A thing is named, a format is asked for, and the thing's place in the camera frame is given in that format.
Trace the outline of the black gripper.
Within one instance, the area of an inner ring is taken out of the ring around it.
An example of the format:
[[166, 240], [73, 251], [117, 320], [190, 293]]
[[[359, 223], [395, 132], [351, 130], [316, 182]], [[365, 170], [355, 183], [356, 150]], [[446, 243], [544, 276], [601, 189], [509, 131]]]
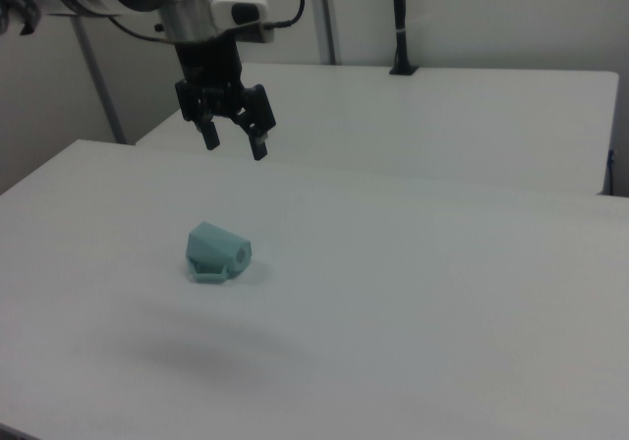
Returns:
[[255, 161], [267, 155], [268, 132], [276, 120], [261, 84], [243, 88], [242, 64], [233, 35], [176, 46], [184, 78], [175, 84], [182, 116], [195, 124], [207, 150], [220, 139], [213, 116], [230, 118], [248, 136]]

